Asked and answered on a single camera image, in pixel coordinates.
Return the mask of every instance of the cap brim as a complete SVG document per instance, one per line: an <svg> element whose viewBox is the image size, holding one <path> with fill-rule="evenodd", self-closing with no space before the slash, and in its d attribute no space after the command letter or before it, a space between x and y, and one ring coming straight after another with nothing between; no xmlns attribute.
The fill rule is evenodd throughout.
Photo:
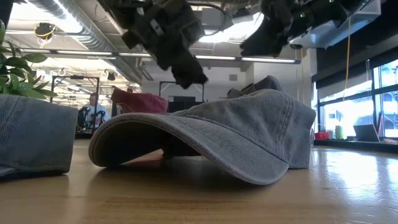
<svg viewBox="0 0 398 224"><path fill-rule="evenodd" d="M13 174L16 172L17 172L17 170L14 168L0 166L0 177L4 177L6 175Z"/></svg>
<svg viewBox="0 0 398 224"><path fill-rule="evenodd" d="M169 137L252 184L271 184L289 167L252 141L211 121L143 113L123 114L105 122L90 142L90 159L102 167L122 164L162 148Z"/></svg>

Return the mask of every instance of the dark gray cap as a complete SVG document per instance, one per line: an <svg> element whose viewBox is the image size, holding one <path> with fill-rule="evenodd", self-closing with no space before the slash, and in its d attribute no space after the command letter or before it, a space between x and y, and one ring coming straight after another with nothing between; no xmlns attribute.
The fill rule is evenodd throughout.
<svg viewBox="0 0 398 224"><path fill-rule="evenodd" d="M278 79L276 79L272 75L268 75L261 81L257 83L252 83L244 87L241 91L230 89L230 91L227 93L227 98L228 99L237 98L243 95L254 93L255 91L266 90L266 89L283 91L282 85L280 85Z"/></svg>
<svg viewBox="0 0 398 224"><path fill-rule="evenodd" d="M69 171L77 109L0 95L0 177Z"/></svg>
<svg viewBox="0 0 398 224"><path fill-rule="evenodd" d="M90 159L109 167L158 149L195 150L235 177L258 185L288 168L308 168L314 110L275 90L204 103L173 114L122 114L104 123Z"/></svg>

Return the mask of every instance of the person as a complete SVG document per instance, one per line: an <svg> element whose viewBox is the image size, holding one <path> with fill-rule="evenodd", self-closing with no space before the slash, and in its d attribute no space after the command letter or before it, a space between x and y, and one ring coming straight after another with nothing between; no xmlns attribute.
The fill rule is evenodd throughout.
<svg viewBox="0 0 398 224"><path fill-rule="evenodd" d="M83 106L83 107L87 107L88 109L90 109L90 111L88 112L87 118L86 118L86 120L87 120L87 122L89 122L89 124L91 122L91 115L93 115L95 112L95 102L97 100L97 96L98 95L96 93L90 94L90 103ZM99 111L105 112L102 122L105 122L105 121L111 119L111 116L110 116L108 110L103 105L97 103L97 114ZM100 126L100 122L101 122L101 115L99 114L95 120L95 128L98 128Z"/></svg>

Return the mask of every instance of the table surface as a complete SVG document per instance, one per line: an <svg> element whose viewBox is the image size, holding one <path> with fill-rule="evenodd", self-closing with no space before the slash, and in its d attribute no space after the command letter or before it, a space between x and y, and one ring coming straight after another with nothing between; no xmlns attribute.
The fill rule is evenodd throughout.
<svg viewBox="0 0 398 224"><path fill-rule="evenodd" d="M398 223L398 157L316 147L309 169L253 186L161 151L117 170L75 142L71 171L0 182L0 223Z"/></svg>

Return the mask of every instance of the red cap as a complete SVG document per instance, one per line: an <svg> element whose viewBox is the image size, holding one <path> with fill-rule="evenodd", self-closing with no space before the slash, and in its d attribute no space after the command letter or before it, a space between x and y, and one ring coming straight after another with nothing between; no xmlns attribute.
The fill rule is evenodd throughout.
<svg viewBox="0 0 398 224"><path fill-rule="evenodd" d="M160 96L150 93L128 93L119 88L114 89L111 100L122 106L124 113L164 114L169 106L169 102Z"/></svg>

